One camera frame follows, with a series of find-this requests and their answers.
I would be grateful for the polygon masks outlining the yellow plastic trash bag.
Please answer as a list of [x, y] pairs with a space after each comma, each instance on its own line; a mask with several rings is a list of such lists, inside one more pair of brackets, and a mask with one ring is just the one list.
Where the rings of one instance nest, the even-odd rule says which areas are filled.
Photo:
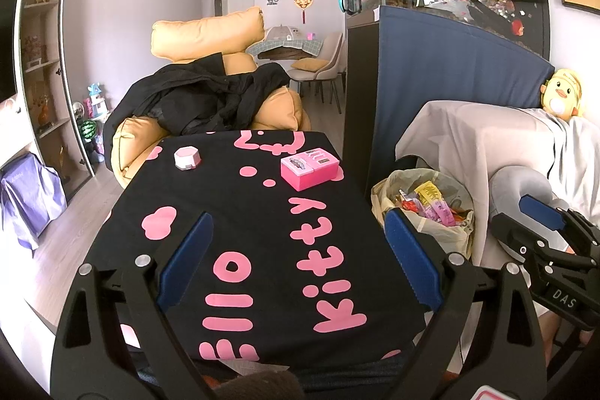
[[447, 253], [472, 256], [474, 204], [455, 179], [431, 168], [394, 171], [371, 188], [370, 197], [380, 224], [391, 210], [399, 209], [416, 231], [431, 235]]

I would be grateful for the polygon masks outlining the pink snack wrapper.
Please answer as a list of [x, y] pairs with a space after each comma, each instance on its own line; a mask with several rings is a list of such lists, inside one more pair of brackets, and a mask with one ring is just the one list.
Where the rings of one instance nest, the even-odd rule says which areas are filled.
[[440, 207], [430, 207], [424, 205], [423, 207], [427, 218], [441, 223], [444, 226], [456, 226], [461, 222], [460, 215], [455, 214], [453, 209], [451, 209], [444, 200]]

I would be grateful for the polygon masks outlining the yellow snack bag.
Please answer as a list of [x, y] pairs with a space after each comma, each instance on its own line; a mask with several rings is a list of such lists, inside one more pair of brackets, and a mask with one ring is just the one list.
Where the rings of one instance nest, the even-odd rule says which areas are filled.
[[440, 207], [443, 204], [443, 194], [431, 181], [419, 185], [415, 193], [424, 206]]

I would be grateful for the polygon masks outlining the red gold snack wrapper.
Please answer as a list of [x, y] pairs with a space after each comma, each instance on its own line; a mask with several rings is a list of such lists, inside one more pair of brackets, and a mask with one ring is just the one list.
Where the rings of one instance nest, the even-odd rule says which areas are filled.
[[407, 194], [403, 190], [397, 194], [400, 202], [400, 208], [406, 211], [414, 212], [421, 217], [425, 217], [426, 213], [420, 199], [412, 194]]

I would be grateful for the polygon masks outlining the beige sofa cover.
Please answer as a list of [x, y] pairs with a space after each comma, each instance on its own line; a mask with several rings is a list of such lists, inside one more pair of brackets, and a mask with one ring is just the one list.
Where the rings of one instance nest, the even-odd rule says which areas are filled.
[[415, 155], [468, 190], [475, 207], [472, 260], [501, 262], [488, 245], [490, 178], [505, 166], [524, 166], [548, 179], [554, 196], [599, 223], [599, 125], [582, 117], [564, 122], [543, 109], [484, 103], [426, 102], [397, 141], [397, 158]]

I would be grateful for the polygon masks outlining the yellow duck plush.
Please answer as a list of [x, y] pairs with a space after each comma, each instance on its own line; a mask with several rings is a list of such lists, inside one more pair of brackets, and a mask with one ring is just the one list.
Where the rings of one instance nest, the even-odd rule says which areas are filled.
[[541, 106], [545, 112], [568, 122], [580, 112], [582, 85], [577, 73], [558, 69], [540, 86]]

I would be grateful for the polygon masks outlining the purple shopping bag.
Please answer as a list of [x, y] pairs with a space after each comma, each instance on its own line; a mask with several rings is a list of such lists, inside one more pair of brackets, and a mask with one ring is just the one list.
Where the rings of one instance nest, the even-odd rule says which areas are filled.
[[23, 248], [37, 250], [45, 228], [66, 208], [58, 172], [37, 155], [25, 153], [1, 169], [1, 229]]

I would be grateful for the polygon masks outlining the white pink hexagonal box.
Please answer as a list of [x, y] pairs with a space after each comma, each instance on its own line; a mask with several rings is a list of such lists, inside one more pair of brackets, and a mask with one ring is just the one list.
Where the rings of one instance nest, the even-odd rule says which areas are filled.
[[181, 171], [197, 168], [201, 162], [200, 151], [195, 146], [184, 146], [174, 152], [176, 168]]

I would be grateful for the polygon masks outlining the black Hello Kitty tablecloth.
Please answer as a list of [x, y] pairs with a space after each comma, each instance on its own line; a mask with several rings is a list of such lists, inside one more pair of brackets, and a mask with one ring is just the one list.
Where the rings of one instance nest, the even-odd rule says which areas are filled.
[[[184, 146], [199, 150], [197, 168], [176, 168], [174, 152]], [[293, 370], [393, 357], [423, 330], [423, 311], [361, 192], [345, 175], [297, 192], [280, 174], [282, 158], [331, 147], [320, 132], [167, 138], [122, 193], [87, 259], [119, 268], [207, 212], [213, 238], [167, 312], [192, 357]]]

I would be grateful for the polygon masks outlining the toy figurines on floor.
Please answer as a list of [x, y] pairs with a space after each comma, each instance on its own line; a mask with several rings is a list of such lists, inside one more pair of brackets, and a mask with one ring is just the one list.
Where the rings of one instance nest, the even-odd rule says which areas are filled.
[[110, 116], [103, 89], [98, 83], [87, 87], [88, 97], [82, 102], [73, 102], [79, 136], [91, 163], [98, 165], [105, 161], [103, 128]]

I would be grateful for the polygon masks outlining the black jacket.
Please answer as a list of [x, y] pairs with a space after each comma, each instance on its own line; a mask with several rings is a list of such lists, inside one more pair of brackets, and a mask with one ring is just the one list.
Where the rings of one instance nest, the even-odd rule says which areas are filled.
[[174, 136], [248, 129], [267, 97], [289, 82], [277, 63], [227, 75], [221, 53], [166, 65], [131, 85], [107, 119], [106, 167], [112, 167], [113, 137], [127, 118], [151, 117]]

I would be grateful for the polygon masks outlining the pink tissue box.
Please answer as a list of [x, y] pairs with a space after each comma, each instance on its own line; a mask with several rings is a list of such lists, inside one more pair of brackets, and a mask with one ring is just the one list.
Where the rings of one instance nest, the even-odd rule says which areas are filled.
[[280, 176], [295, 191], [332, 181], [340, 169], [340, 161], [322, 148], [313, 148], [280, 160]]

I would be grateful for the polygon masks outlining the beige dining chair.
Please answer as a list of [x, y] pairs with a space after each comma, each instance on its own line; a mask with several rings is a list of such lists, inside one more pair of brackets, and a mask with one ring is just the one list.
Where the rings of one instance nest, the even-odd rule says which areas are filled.
[[336, 80], [339, 76], [340, 53], [343, 47], [343, 34], [340, 31], [329, 34], [321, 47], [320, 54], [316, 58], [304, 58], [297, 60], [288, 71], [291, 80], [298, 83], [302, 88], [304, 82], [314, 83], [316, 93], [324, 102], [324, 87], [330, 85], [330, 102], [336, 102], [337, 112], [342, 113], [340, 95], [338, 93]]

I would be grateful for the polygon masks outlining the dining table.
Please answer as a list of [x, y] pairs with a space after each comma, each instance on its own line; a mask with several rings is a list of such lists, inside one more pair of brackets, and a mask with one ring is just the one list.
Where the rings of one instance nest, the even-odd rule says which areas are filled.
[[316, 58], [323, 40], [309, 39], [298, 28], [288, 25], [269, 27], [264, 38], [249, 46], [245, 53], [260, 60], [299, 60]]

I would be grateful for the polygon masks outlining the red chinese wall ornament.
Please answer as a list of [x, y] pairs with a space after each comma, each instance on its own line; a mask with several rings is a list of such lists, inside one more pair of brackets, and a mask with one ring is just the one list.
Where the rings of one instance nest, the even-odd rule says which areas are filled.
[[306, 10], [312, 6], [314, 0], [293, 0], [294, 4], [301, 10], [302, 23], [306, 23]]

